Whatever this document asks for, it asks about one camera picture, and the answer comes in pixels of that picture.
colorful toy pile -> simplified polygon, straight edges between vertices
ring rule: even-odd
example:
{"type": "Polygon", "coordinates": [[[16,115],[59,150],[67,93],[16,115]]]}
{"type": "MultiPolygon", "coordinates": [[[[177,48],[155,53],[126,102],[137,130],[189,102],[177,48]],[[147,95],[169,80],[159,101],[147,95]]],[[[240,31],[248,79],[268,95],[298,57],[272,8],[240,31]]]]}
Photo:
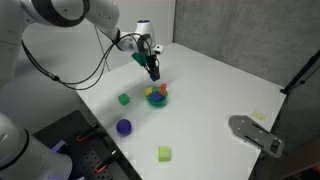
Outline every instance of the colorful toy pile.
{"type": "Polygon", "coordinates": [[[151,105],[164,106],[166,105],[166,98],[168,96],[166,88],[167,84],[163,83],[160,87],[146,88],[144,94],[151,105]]]}

gray wall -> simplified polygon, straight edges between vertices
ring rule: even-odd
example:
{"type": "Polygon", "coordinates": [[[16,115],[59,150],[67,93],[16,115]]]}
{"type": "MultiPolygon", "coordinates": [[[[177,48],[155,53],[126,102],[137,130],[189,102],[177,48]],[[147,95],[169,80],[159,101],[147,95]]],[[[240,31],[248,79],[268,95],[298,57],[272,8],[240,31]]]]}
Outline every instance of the gray wall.
{"type": "MultiPolygon", "coordinates": [[[[319,0],[177,0],[174,42],[285,86],[320,48],[319,8],[319,0]]],[[[288,151],[320,135],[319,77],[282,109],[275,134],[288,151]]]]}

yellow-green cube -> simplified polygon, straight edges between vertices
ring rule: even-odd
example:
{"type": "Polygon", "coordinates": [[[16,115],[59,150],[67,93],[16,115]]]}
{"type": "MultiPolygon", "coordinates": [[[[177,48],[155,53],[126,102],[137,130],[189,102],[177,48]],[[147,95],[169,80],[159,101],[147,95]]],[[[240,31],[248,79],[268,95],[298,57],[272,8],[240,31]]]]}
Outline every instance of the yellow-green cube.
{"type": "Polygon", "coordinates": [[[159,146],[158,159],[160,162],[170,161],[170,148],[169,146],[159,146]]]}

gray object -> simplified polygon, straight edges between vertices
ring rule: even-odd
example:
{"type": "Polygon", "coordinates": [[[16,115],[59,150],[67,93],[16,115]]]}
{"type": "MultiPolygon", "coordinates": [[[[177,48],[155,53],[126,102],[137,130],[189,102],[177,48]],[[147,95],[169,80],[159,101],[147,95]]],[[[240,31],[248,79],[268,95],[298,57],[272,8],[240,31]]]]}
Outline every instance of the gray object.
{"type": "Polygon", "coordinates": [[[270,156],[281,157],[284,142],[248,116],[232,116],[229,119],[229,125],[235,136],[250,142],[270,156]]]}

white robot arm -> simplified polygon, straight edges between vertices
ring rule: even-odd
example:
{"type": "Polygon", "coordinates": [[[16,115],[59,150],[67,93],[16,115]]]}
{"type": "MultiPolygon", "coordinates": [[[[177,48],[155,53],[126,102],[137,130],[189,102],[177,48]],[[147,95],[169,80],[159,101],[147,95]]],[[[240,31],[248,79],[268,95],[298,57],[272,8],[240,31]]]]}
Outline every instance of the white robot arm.
{"type": "MultiPolygon", "coordinates": [[[[119,9],[113,0],[1,0],[0,89],[14,75],[22,35],[29,24],[72,27],[85,18],[120,50],[144,53],[151,79],[160,78],[156,54],[163,51],[163,46],[156,44],[151,22],[141,20],[134,33],[121,32],[116,28],[119,9]]],[[[67,179],[71,166],[70,158],[50,152],[0,113],[1,180],[67,179]]]]}
{"type": "Polygon", "coordinates": [[[113,0],[5,0],[0,1],[0,87],[14,75],[22,35],[29,24],[72,27],[85,18],[118,49],[147,53],[151,79],[160,78],[155,61],[163,46],[156,44],[151,22],[138,21],[135,33],[120,31],[116,28],[119,9],[113,0]]]}

